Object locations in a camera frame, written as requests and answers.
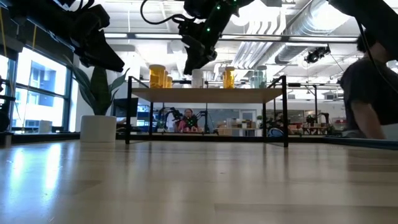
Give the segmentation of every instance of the ceiling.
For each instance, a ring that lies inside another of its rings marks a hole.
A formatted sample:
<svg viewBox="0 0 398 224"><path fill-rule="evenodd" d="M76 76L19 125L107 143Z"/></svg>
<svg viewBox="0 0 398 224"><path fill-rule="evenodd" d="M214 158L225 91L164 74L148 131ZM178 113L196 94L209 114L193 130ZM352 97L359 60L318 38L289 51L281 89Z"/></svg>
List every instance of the ceiling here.
<svg viewBox="0 0 398 224"><path fill-rule="evenodd" d="M111 20L111 25L105 28L105 32L159 32L159 33L177 33L177 25L173 22L166 22L161 25L150 25L145 23L139 13L139 8L142 1L138 0L97 0L96 4L102 4L108 12ZM289 22L294 15L296 15L301 8L308 3L308 0L296 0L291 4L284 4L284 14L286 15L286 22ZM385 0L390 6L398 7L398 1ZM256 4L262 4L261 0L256 0ZM261 11L250 12L251 14L264 17ZM174 14L185 14L183 10L183 2L181 1L161 1L149 0L144 8L144 15L150 21L161 21L166 17ZM232 21L227 25L224 34L246 34L249 30L249 24L245 26L237 26ZM356 21L351 18L346 22L339 24L330 35L337 36L353 36L358 35L359 29ZM153 63L160 63L165 65L169 70L182 70L184 65L184 57L176 56L168 50L169 40L108 40L109 44L129 44L134 45L141 55L143 61L147 65ZM211 62L203 69L213 71L217 63L231 63L237 52L239 51L242 42L218 42L216 51L218 57L215 62ZM316 64L307 66L303 62L304 54L296 56L293 61L286 65L275 65L273 60L267 63L267 76L280 75L283 72L288 76L288 82L317 82L325 83L330 81L330 77L337 77L342 70L345 70L351 63L360 58L361 54L356 51L356 46L353 44L331 44L331 55L327 55ZM243 77L248 70L243 70ZM144 71L144 76L147 78L147 71Z"/></svg>

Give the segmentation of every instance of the wooden tabletop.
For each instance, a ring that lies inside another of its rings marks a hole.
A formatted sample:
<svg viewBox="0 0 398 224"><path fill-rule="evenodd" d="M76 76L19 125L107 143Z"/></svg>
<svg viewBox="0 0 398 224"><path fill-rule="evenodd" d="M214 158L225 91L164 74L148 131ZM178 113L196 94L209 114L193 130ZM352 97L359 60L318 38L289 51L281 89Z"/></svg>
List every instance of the wooden tabletop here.
<svg viewBox="0 0 398 224"><path fill-rule="evenodd" d="M133 88L132 94L154 103L267 103L281 89Z"/></svg>

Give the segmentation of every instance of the black metal table frame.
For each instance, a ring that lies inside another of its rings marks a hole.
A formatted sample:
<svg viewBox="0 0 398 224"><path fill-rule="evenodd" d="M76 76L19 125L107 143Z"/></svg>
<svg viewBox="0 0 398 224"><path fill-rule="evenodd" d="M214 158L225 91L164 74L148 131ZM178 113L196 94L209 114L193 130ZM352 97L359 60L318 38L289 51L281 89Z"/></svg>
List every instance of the black metal table frame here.
<svg viewBox="0 0 398 224"><path fill-rule="evenodd" d="M128 78L127 82L127 105L126 105L126 123L131 123L131 108L130 108L130 100L132 95L132 79L133 77ZM148 135L131 135L131 126L127 125L126 132L125 132L125 142L126 144L130 144L130 140L166 140L166 141L245 141L245 142L280 142L282 140L283 146L289 146L289 134L288 134L288 119L287 119L287 82L286 76L282 75L275 81L273 81L268 88L275 88L276 84L282 82L282 112L283 112L283 137L282 138L268 138L267 137L267 127L266 125L262 125L262 137L231 137L231 136L169 136L169 135L161 135L161 136L154 136L153 135L153 123L154 123L154 102L150 102L150 109L149 109L149 131ZM266 117L266 103L262 104L262 117L263 120Z"/></svg>

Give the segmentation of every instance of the person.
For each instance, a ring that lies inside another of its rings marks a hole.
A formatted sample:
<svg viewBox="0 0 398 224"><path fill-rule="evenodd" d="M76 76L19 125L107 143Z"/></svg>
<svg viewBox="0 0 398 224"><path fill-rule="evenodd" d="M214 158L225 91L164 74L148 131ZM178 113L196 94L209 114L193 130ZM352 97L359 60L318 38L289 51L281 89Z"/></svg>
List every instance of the person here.
<svg viewBox="0 0 398 224"><path fill-rule="evenodd" d="M370 52L366 50L364 37ZM364 53L364 57L350 65L340 81L348 125L348 131L343 135L385 139L384 127L398 123L398 94L395 91L398 89L398 75L386 65L393 59L387 49L367 30L364 31L364 37L360 35L356 41L357 49ZM370 60L369 53L378 70Z"/></svg>
<svg viewBox="0 0 398 224"><path fill-rule="evenodd" d="M198 129L198 121L193 115L192 109L186 109L184 111L184 117L178 124L177 131L178 132L197 132Z"/></svg>

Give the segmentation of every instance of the white planter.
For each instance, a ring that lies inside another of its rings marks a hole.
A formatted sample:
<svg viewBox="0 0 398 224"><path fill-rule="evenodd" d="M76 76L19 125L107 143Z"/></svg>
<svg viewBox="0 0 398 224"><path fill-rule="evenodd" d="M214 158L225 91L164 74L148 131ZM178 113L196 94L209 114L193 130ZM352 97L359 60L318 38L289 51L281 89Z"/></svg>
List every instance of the white planter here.
<svg viewBox="0 0 398 224"><path fill-rule="evenodd" d="M81 117L81 142L115 142L116 117L84 115Z"/></svg>

